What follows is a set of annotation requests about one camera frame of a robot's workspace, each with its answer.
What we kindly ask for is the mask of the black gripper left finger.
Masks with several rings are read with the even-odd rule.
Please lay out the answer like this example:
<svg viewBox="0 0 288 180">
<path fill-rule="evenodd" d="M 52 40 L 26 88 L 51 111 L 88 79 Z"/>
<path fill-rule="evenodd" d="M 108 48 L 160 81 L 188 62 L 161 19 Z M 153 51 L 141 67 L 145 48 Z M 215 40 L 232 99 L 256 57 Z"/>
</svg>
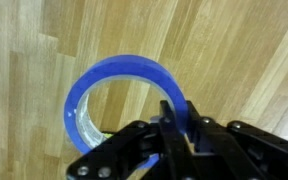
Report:
<svg viewBox="0 0 288 180">
<path fill-rule="evenodd" d="M 144 178 L 175 180 L 183 176 L 184 137 L 167 101 L 156 122 L 134 121 L 70 164 L 67 180 L 126 180 L 149 163 Z"/>
</svg>

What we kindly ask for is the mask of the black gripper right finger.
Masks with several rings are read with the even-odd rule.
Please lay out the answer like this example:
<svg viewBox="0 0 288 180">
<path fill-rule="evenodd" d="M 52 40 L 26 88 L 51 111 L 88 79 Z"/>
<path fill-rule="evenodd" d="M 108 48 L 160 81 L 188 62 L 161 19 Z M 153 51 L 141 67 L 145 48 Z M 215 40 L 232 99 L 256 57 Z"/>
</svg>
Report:
<svg viewBox="0 0 288 180">
<path fill-rule="evenodd" d="M 187 103 L 197 164 L 227 180 L 288 180 L 288 140 L 239 120 L 222 126 Z"/>
</svg>

